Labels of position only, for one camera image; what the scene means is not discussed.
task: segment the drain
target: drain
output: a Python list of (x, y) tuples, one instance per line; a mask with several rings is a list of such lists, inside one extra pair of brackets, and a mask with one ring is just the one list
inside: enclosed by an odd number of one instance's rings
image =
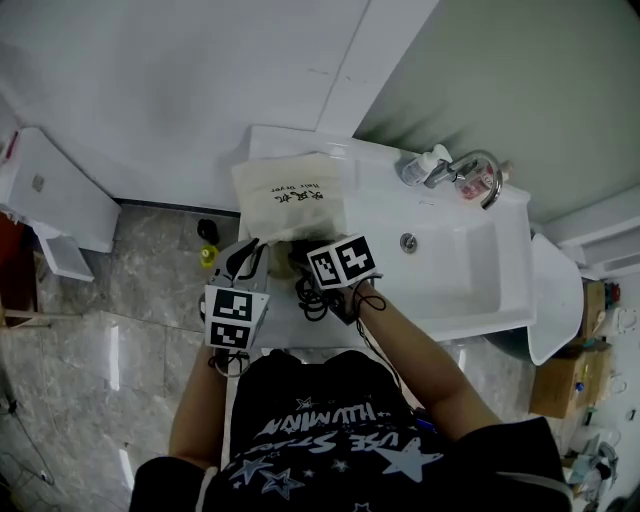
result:
[(407, 254), (413, 254), (418, 248), (418, 239), (413, 233), (405, 233), (400, 237), (400, 247)]

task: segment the soap dispenser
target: soap dispenser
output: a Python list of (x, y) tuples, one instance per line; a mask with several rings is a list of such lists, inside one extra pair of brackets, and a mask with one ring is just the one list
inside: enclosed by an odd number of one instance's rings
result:
[(443, 161), (451, 163), (453, 158), (447, 148), (442, 144), (436, 144), (433, 151), (422, 153), (405, 165), (400, 171), (400, 179), (410, 187), (420, 185)]

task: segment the white sink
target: white sink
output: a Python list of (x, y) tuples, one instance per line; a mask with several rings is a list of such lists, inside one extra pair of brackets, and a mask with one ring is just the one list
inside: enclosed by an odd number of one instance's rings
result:
[[(460, 199), (453, 184), (408, 187), (395, 166), (402, 152), (354, 139), (284, 128), (253, 127), (250, 159), (322, 152), (336, 159), (347, 230), (366, 236), (384, 277), (384, 293), (436, 340), (485, 334), (535, 321), (526, 205), (529, 195), (505, 186), (487, 211)], [(415, 235), (405, 253), (400, 238)], [(247, 238), (242, 218), (239, 238)], [(295, 280), (269, 279), (269, 311), (258, 347), (358, 347), (353, 326), (328, 314), (311, 324), (298, 307)]]

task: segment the black object on floor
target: black object on floor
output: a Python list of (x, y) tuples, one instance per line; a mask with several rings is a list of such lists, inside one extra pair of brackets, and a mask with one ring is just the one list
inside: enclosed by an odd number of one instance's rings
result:
[(210, 245), (216, 245), (220, 241), (218, 226), (211, 219), (200, 219), (198, 221), (198, 236)]

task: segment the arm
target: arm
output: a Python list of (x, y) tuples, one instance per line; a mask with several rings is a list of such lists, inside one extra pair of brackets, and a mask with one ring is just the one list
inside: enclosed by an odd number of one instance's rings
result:
[[(368, 283), (362, 283), (358, 295), (384, 299), (384, 311), (362, 301), (360, 318), (411, 392), (431, 413), (438, 430), (456, 441), (469, 432), (500, 423), (442, 347)], [(376, 299), (371, 302), (380, 304)]]
[(169, 455), (203, 469), (220, 467), (227, 379), (209, 367), (211, 347), (202, 345), (173, 420)]

